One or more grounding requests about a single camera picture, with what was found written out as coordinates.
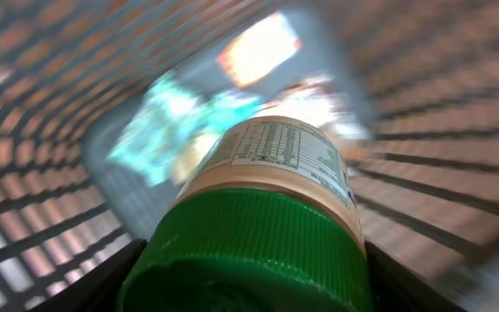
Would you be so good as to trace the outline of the teal wet wipes pack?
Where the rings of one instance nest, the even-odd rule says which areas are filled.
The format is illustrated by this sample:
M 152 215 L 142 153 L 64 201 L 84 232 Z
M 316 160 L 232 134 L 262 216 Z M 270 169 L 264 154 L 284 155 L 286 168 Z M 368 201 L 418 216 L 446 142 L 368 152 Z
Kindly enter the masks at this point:
M 227 89 L 210 97 L 188 88 L 173 72 L 161 75 L 143 95 L 142 105 L 107 155 L 149 186 L 172 176 L 172 164 L 200 135 L 216 140 L 229 128 L 253 117 L 262 96 Z

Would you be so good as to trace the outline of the orange Kleenex tissue pack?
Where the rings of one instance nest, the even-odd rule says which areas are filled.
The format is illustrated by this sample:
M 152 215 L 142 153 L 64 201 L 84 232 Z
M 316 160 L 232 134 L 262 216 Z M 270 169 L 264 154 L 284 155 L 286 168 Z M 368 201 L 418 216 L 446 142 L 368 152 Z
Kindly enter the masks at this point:
M 234 38 L 217 62 L 236 87 L 246 88 L 295 55 L 301 46 L 288 19 L 277 11 Z

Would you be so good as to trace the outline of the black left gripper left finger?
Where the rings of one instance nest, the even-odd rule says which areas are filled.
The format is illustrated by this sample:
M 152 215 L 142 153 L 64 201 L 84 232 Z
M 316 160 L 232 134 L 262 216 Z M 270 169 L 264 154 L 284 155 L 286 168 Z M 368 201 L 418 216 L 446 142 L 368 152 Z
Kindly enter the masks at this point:
M 145 239 L 134 239 L 84 277 L 29 312 L 117 311 L 120 287 L 146 245 Z

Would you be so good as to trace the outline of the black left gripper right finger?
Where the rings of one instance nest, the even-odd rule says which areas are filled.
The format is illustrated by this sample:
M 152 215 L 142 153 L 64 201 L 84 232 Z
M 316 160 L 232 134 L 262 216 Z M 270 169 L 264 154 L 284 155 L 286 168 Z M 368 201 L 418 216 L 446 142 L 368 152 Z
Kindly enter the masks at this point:
M 464 312 L 375 244 L 365 247 L 376 312 Z

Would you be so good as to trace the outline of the green lid jar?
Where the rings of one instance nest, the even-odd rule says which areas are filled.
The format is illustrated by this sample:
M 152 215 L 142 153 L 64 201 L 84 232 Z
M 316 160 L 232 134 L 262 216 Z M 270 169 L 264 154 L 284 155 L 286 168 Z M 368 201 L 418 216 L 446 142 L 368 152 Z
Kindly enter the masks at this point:
M 371 311 L 346 166 L 318 128 L 257 117 L 223 134 L 159 222 L 121 311 Z

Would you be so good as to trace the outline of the beige PanTree snack bag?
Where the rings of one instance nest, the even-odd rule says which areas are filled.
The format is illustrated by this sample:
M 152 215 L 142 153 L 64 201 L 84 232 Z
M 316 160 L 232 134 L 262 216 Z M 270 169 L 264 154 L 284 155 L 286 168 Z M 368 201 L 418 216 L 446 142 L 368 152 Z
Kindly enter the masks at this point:
M 329 75 L 311 75 L 296 81 L 262 104 L 256 115 L 305 121 L 336 139 L 372 138 L 349 106 L 347 95 L 334 89 Z

